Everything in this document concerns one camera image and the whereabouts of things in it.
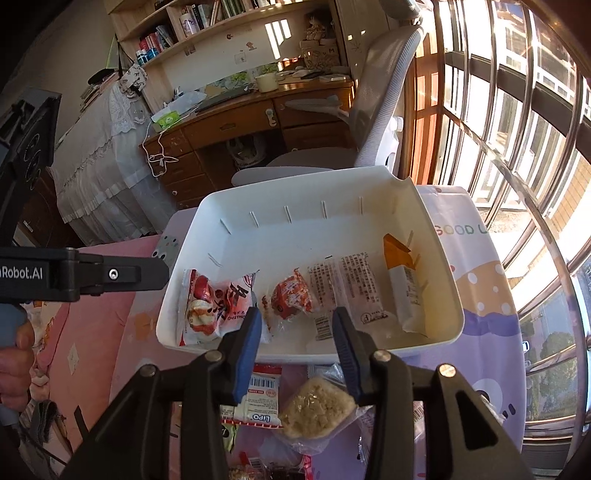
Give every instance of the red snack wrapper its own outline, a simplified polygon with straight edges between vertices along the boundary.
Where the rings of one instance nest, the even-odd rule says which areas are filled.
[[[212,283],[197,270],[185,271],[178,304],[178,345],[211,342],[238,330],[246,311],[256,303],[252,292],[255,276]],[[267,329],[263,329],[261,341],[269,340]]]

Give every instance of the blue gripper pad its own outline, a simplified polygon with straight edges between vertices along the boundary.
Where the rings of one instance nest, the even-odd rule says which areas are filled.
[[[338,307],[333,312],[333,336],[335,338],[336,352],[339,356],[340,367],[343,370],[347,391],[355,401],[361,396],[361,368],[358,359],[355,357],[355,350],[352,345],[351,334],[355,335],[353,323],[349,313],[344,307]]]
[[[261,341],[262,317],[261,312],[256,307],[250,307],[246,312],[240,334],[246,329],[242,350],[236,362],[236,381],[232,395],[238,405],[242,397],[248,391],[248,384],[251,380],[252,369],[255,365],[256,353]]]

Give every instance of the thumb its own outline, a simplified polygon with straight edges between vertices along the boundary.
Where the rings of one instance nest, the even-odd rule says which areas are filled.
[[[31,322],[26,321],[17,330],[17,338],[15,341],[20,350],[27,350],[35,343],[35,331]]]

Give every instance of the tree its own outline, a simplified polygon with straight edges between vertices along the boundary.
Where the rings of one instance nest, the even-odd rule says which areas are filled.
[[[547,358],[574,344],[574,338],[566,332],[553,332],[542,344],[541,358]],[[573,380],[577,376],[577,361],[572,358],[550,367],[542,374],[540,396],[544,399],[543,411],[556,413],[553,416],[565,416],[574,411],[576,389]]]
[[[574,344],[574,337],[567,332],[552,332],[542,343],[540,358],[548,358]]]

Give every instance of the white plastic tray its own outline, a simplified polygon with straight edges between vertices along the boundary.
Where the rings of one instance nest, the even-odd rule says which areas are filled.
[[[236,187],[205,198],[193,218],[156,327],[165,347],[203,353],[208,345],[177,346],[177,306],[183,271],[196,268],[212,281],[259,270],[255,293],[266,291],[293,268],[334,255],[368,252],[382,303],[394,312],[383,258],[383,237],[406,243],[423,289],[427,338],[398,329],[395,335],[373,331],[378,348],[411,355],[453,342],[464,315],[445,253],[423,201],[410,179],[398,180],[385,167],[349,168]],[[257,361],[328,364],[337,361],[332,340],[310,348],[315,327],[296,318],[289,335],[261,344]]]

